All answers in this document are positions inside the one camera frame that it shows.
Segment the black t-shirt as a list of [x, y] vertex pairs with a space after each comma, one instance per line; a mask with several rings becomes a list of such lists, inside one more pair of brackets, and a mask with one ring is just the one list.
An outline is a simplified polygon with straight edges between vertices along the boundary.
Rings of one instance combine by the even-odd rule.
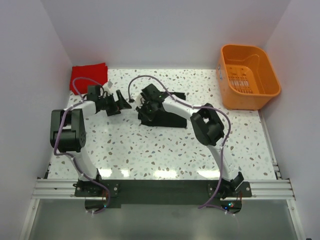
[[[159, 93], [154, 93], [152, 97], [168, 97], [169, 95], [165, 91], [160, 91]], [[170, 113], [164, 110], [160, 110], [156, 113], [155, 118], [150, 122], [142, 122], [142, 125], [148, 127], [168, 127], [168, 128], [186, 128], [187, 120], [177, 114]]]

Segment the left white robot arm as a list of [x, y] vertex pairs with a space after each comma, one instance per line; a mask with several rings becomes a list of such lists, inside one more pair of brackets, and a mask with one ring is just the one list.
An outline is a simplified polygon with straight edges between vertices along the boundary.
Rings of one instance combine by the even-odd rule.
[[86, 149], [87, 132], [85, 118], [105, 111], [107, 116], [121, 113], [121, 110], [131, 109], [120, 90], [114, 95], [107, 91], [107, 86], [89, 85], [87, 93], [81, 95], [80, 102], [66, 109], [56, 109], [51, 112], [50, 144], [55, 156], [66, 156], [72, 162], [78, 174], [75, 185], [81, 196], [96, 194], [109, 197], [109, 189], [102, 184], [99, 170], [90, 160]]

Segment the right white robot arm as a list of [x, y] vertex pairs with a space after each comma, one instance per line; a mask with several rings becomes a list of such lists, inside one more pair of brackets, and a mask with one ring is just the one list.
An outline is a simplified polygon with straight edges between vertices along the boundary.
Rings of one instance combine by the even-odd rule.
[[225, 199], [236, 193], [244, 177], [229, 162], [231, 154], [225, 150], [225, 145], [230, 133], [224, 133], [225, 126], [218, 116], [218, 109], [209, 103], [192, 105], [174, 94], [159, 91], [153, 84], [142, 89], [133, 101], [137, 112], [148, 121], [152, 121], [159, 112], [175, 114], [190, 121], [195, 138], [209, 149], [220, 172], [212, 195]]

